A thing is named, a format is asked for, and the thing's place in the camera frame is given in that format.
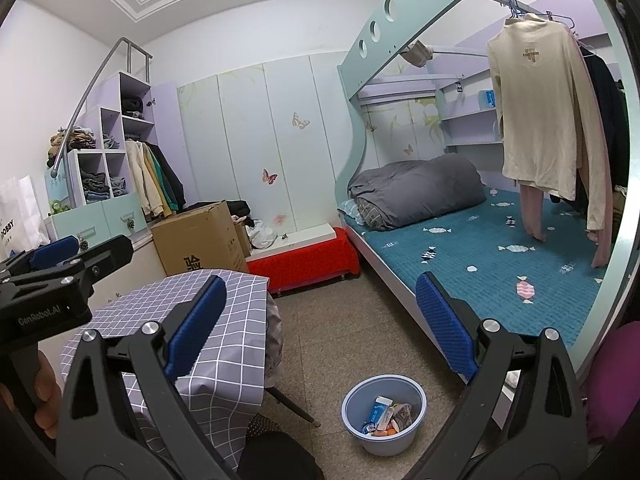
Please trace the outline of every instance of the light blue trash can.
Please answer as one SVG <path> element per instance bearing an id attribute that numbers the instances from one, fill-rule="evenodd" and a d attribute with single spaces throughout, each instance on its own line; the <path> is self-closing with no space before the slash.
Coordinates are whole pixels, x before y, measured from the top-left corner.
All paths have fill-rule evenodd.
<path id="1" fill-rule="evenodd" d="M 393 402 L 408 402 L 412 406 L 413 423 L 406 430 L 391 436 L 368 436 L 360 432 L 373 407 L 376 397 L 383 396 Z M 362 381 L 347 394 L 342 402 L 342 421 L 364 449 L 378 456 L 402 453 L 414 441 L 415 432 L 427 413 L 427 396 L 420 384 L 402 375 L 378 375 Z"/>

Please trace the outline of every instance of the gray blanket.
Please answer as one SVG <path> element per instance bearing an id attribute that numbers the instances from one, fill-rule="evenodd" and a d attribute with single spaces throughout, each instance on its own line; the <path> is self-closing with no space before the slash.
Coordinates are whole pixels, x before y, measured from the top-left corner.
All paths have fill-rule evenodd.
<path id="1" fill-rule="evenodd" d="M 431 160 L 403 160 L 363 171 L 349 192 L 382 217 L 377 229 L 395 229 L 486 200 L 476 167 L 464 156 L 446 153 Z"/>

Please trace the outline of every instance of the mattress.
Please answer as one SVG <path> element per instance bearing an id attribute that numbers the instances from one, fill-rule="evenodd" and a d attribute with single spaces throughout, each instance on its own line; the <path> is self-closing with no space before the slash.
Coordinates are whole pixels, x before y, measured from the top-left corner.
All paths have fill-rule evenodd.
<path id="1" fill-rule="evenodd" d="M 414 293 L 417 277 L 430 270 L 481 319 L 530 335 L 552 326 L 570 348 L 606 271 L 591 268 L 596 245 L 586 222 L 567 204 L 545 200 L 540 242 L 522 227 L 519 193 L 485 193 L 481 205 L 394 231 L 346 222 Z"/>

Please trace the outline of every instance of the purple cabinet door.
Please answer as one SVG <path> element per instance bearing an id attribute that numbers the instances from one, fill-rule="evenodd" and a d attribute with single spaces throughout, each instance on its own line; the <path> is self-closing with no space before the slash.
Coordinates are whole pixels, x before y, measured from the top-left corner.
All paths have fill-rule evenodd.
<path id="1" fill-rule="evenodd" d="M 158 146 L 184 186 L 186 205 L 199 202 L 191 161 L 184 140 L 175 82 L 151 87 Z"/>

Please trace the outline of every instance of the blue gripper pad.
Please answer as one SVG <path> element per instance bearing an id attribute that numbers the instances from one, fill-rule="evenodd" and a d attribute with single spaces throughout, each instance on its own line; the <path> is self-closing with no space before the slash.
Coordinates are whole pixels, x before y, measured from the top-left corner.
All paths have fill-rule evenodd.
<path id="1" fill-rule="evenodd" d="M 473 341 L 447 300 L 426 274 L 418 276 L 415 299 L 449 367 L 470 381 L 478 371 Z"/>
<path id="2" fill-rule="evenodd" d="M 44 247 L 37 248 L 29 261 L 31 269 L 44 270 L 78 254 L 80 244 L 75 236 L 67 236 Z"/>
<path id="3" fill-rule="evenodd" d="M 196 301 L 196 304 L 168 344 L 164 373 L 172 383 L 191 371 L 204 343 L 225 309 L 225 281 L 216 276 L 206 290 L 197 293 L 193 301 Z"/>

